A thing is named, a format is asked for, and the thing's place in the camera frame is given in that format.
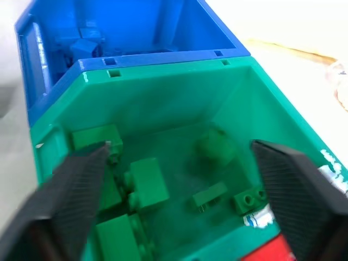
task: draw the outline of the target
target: bin floor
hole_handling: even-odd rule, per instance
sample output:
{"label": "bin floor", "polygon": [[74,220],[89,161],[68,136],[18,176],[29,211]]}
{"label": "bin floor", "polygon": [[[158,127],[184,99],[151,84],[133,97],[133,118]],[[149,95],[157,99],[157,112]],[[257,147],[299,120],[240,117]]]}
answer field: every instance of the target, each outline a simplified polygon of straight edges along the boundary
{"label": "bin floor", "polygon": [[214,170],[197,158],[194,144],[208,128],[208,123],[200,123],[123,140],[125,150],[118,175],[126,172],[131,162],[156,157],[170,193],[162,206],[143,214],[148,236],[153,238],[162,260],[182,258],[244,225],[230,200],[201,213],[189,204],[193,194],[220,181],[228,187],[228,198],[251,186],[239,160]]}

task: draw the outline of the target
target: green block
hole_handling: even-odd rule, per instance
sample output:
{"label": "green block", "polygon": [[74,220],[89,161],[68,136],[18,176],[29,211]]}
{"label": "green block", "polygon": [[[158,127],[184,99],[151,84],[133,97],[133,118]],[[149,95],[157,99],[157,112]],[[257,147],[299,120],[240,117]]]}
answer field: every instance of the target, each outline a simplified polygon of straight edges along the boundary
{"label": "green block", "polygon": [[169,193],[163,180],[158,161],[155,158],[142,159],[131,163],[125,173],[131,209],[146,209],[166,201]]}
{"label": "green block", "polygon": [[267,204],[266,192],[261,186],[239,193],[233,199],[239,215],[243,215]]}
{"label": "green block", "polygon": [[139,251],[141,253],[142,259],[146,261],[154,260],[153,252],[155,251],[155,245],[153,241],[148,240],[139,215],[133,214],[129,217],[129,219],[130,223],[132,224],[136,241],[139,244]]}
{"label": "green block", "polygon": [[97,225],[104,261],[143,260],[128,215]]}
{"label": "green block", "polygon": [[217,201],[227,192],[227,187],[224,182],[219,182],[205,191],[198,192],[192,196],[195,208],[206,209],[213,201]]}
{"label": "green block", "polygon": [[205,157],[219,166],[226,166],[236,156],[236,149],[228,135],[216,127],[210,127],[198,140],[196,150],[200,157]]}
{"label": "green block", "polygon": [[105,125],[102,127],[84,129],[72,133],[72,141],[75,150],[85,146],[101,142],[110,141],[110,162],[117,163],[123,151],[123,142],[115,125]]}
{"label": "green block", "polygon": [[122,195],[117,189],[114,175],[110,166],[107,166],[102,188],[102,196],[99,205],[99,211],[110,209],[122,202]]}

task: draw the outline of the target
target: blue plastic bin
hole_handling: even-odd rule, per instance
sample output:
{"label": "blue plastic bin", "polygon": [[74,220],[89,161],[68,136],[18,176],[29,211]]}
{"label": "blue plastic bin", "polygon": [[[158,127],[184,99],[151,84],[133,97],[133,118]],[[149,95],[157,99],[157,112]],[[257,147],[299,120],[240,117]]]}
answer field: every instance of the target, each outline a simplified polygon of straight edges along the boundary
{"label": "blue plastic bin", "polygon": [[250,55],[204,0],[34,0],[16,31],[30,126],[84,71]]}

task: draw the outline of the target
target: green plastic bin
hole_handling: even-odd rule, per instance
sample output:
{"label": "green plastic bin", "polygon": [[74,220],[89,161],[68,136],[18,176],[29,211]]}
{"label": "green plastic bin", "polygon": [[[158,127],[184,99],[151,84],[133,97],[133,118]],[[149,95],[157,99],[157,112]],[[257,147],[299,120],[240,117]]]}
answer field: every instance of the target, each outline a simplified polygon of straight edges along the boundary
{"label": "green plastic bin", "polygon": [[[73,132],[116,124],[123,155],[116,169],[157,158],[170,198],[144,213],[157,260],[237,260],[279,233],[245,226],[225,200],[205,213],[192,195],[223,181],[227,197],[261,185],[252,139],[290,146],[319,167],[331,151],[251,57],[84,72],[31,128],[39,182],[72,150]],[[237,159],[212,169],[197,160],[196,141],[211,126],[233,141]],[[85,260],[100,253],[86,247]]]}

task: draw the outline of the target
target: red object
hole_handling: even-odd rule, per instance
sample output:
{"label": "red object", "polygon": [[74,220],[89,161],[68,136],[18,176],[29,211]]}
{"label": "red object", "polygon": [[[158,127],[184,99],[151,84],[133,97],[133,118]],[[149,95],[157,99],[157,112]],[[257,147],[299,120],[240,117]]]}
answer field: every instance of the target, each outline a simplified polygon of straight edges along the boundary
{"label": "red object", "polygon": [[283,235],[278,235],[243,257],[243,261],[296,261]]}

